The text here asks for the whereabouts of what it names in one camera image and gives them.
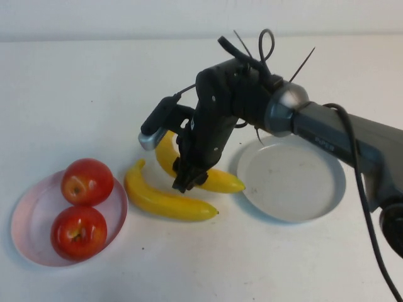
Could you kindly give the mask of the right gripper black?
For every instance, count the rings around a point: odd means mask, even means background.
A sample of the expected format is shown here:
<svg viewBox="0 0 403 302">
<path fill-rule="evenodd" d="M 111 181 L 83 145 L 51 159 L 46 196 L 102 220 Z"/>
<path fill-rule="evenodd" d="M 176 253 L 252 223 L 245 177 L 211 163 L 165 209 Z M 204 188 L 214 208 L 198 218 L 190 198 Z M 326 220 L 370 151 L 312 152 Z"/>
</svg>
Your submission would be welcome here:
<svg viewBox="0 0 403 302">
<path fill-rule="evenodd" d="M 201 186 L 208 179 L 208 172 L 220 160 L 223 149 L 234 129 L 230 101 L 232 93 L 227 75 L 216 68 L 208 68 L 196 77 L 198 103 L 185 128 L 179 145 L 180 159 L 173 163 L 176 173 L 173 189 L 185 193 Z"/>
</svg>

